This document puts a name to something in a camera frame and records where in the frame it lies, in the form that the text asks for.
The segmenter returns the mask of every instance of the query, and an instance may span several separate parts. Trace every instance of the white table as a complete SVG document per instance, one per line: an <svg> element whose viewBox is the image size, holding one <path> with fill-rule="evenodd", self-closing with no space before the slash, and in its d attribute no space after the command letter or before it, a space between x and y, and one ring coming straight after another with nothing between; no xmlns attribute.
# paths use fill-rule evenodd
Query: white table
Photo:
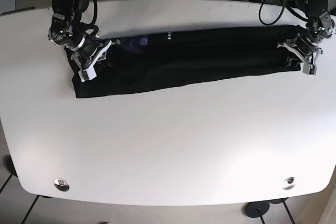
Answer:
<svg viewBox="0 0 336 224"><path fill-rule="evenodd" d="M258 4L99 3L102 38L260 26ZM265 21L279 7L265 6ZM92 9L85 19L91 19ZM317 76L244 77L134 95L76 99L52 10L0 17L0 117L25 190L64 199L188 206L315 193L336 164L336 39ZM297 24L285 12L279 24ZM295 187L283 190L295 177ZM54 186L55 178L70 185Z"/></svg>

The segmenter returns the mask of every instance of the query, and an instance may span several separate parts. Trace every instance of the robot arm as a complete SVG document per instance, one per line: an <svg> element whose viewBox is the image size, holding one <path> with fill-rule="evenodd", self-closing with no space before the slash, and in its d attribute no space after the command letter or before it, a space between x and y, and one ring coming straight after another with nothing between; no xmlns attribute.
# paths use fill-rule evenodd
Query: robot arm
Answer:
<svg viewBox="0 0 336 224"><path fill-rule="evenodd" d="M328 0L295 0L296 6L302 10L307 19L307 29L295 39L280 43L295 54L303 63L306 74L316 74L316 60L322 53L319 45L324 39L331 38L335 31L335 23L328 13ZM119 44L118 39L101 40L98 38L97 0L94 2L94 15L89 24L81 22L82 13L86 11L89 0L52 0L54 15L49 30L49 40L65 46L72 51L71 59L79 67L82 82L95 78L93 66L97 61L105 60L106 51Z"/></svg>
<svg viewBox="0 0 336 224"><path fill-rule="evenodd" d="M103 60L111 45L119 41L101 40L98 38L97 0L94 1L94 15L89 24L81 22L82 13L89 6L89 0L52 0L54 11L48 38L53 43L65 46L73 52L71 58L76 62L80 71L81 81L95 78L93 66Z"/></svg>
<svg viewBox="0 0 336 224"><path fill-rule="evenodd" d="M303 62L303 72L316 74L316 60L322 53L319 47L324 39L329 39L335 32L335 23L328 12L328 0L295 0L296 6L307 17L306 31L293 40L279 46L286 47Z"/></svg>

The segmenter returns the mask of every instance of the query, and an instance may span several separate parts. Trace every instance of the floor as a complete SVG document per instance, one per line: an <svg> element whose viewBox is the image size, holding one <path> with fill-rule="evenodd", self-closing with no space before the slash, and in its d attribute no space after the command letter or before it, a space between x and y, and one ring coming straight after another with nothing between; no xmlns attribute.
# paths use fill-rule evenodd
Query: floor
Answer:
<svg viewBox="0 0 336 224"><path fill-rule="evenodd" d="M51 0L16 0L16 8L50 6ZM0 185L8 177L2 158L9 155L0 124ZM288 199L287 203L297 224L318 224L332 192L332 186L324 191ZM17 178L13 177L0 195L0 223L21 223L35 195L25 192ZM201 207L138 207L94 204L62 199L41 198L27 224L260 224L259 219L247 218L243 204ZM265 216L266 223L287 224L288 216L282 205L272 205Z"/></svg>

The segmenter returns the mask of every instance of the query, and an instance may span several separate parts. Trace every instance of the metal grommet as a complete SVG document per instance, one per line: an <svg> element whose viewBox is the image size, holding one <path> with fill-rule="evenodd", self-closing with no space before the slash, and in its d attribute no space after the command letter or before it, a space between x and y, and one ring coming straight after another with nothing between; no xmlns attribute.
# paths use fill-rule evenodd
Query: metal grommet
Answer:
<svg viewBox="0 0 336 224"><path fill-rule="evenodd" d="M290 190L292 189L293 187L295 187L295 178L294 177L290 177L290 178L287 178L284 182L283 182L283 190Z"/></svg>
<svg viewBox="0 0 336 224"><path fill-rule="evenodd" d="M70 189L69 184L62 178L55 178L54 185L60 191L68 191Z"/></svg>

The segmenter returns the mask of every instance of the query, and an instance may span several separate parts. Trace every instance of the black fabric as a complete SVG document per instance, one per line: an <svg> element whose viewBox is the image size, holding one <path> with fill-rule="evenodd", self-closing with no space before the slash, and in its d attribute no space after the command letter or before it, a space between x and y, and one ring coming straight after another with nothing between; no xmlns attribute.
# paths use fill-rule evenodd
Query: black fabric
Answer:
<svg viewBox="0 0 336 224"><path fill-rule="evenodd" d="M77 98L134 94L192 83L299 71L297 58L278 42L295 38L296 26L223 28L162 33L122 39L109 50L113 67L95 65L97 77L82 83L78 67L72 82Z"/></svg>

